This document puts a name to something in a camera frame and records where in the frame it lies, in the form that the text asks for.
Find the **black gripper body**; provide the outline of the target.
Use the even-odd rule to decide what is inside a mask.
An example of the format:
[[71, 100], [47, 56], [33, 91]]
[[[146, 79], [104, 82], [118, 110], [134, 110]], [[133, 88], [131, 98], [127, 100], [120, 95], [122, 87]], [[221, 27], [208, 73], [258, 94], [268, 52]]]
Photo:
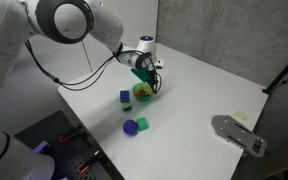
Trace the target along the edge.
[[149, 76], [153, 77], [157, 74], [158, 69], [164, 68], [164, 61], [158, 59], [156, 56], [152, 56], [151, 52], [139, 52], [135, 68], [137, 70], [146, 70]]

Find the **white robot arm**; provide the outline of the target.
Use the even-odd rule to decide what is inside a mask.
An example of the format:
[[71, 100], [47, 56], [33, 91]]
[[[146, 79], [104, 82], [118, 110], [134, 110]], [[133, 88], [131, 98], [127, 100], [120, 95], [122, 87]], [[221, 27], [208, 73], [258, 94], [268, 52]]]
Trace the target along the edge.
[[[90, 35], [150, 86], [161, 82], [154, 38], [142, 36], [136, 48], [124, 44], [121, 21], [102, 1], [0, 0], [0, 88], [21, 48], [32, 48], [29, 39], [35, 35], [62, 44], [76, 44]], [[14, 136], [0, 132], [0, 180], [50, 180], [54, 170], [51, 156], [36, 153]]]

